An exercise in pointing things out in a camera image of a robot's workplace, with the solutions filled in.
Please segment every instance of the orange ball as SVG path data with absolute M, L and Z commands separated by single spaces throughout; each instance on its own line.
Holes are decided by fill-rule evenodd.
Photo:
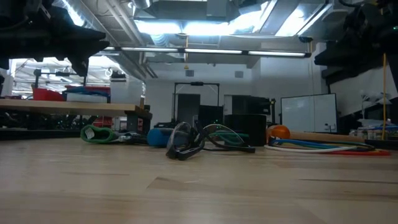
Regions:
M 290 139 L 290 131 L 284 125 L 271 126 L 267 130 L 267 141 L 270 137 L 277 139 Z

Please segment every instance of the whiteboard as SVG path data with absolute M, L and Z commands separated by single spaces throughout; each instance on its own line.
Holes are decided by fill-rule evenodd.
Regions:
M 282 98 L 281 107 L 282 124 L 291 131 L 337 132 L 335 94 Z

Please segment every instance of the black speaker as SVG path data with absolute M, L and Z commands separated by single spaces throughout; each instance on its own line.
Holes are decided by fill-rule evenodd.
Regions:
M 249 135 L 250 146 L 266 144 L 267 116 L 264 114 L 232 114 L 226 115 L 225 126 L 236 133 Z

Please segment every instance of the ceiling duct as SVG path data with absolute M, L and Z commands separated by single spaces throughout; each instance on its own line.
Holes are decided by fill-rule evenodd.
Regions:
M 135 19 L 144 21 L 150 15 L 151 19 L 160 20 L 229 22 L 240 15 L 238 7 L 228 0 L 150 2 L 153 4 L 149 8 L 137 11 Z
M 152 4 L 153 0 L 131 0 L 138 9 L 147 9 Z
M 169 38 L 164 34 L 150 36 L 154 44 L 158 47 L 169 47 Z
M 262 3 L 257 3 L 257 0 L 246 0 L 239 5 L 239 12 L 243 15 L 250 12 L 260 11 Z

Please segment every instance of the blue object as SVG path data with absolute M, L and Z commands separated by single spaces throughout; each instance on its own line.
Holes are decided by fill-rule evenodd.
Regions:
M 319 144 L 319 143 L 314 143 L 314 142 L 290 140 L 290 139 L 276 139 L 271 142 L 271 145 L 273 145 L 275 143 L 291 143 L 291 144 L 296 144 L 296 145 L 301 145 L 301 146 L 313 146 L 313 147 L 322 148 L 322 149 L 331 149 L 331 148 L 336 147 L 336 146 L 330 146 L 327 144 Z
M 151 129 L 147 135 L 148 144 L 155 147 L 167 147 L 167 142 L 173 130 L 173 128 Z

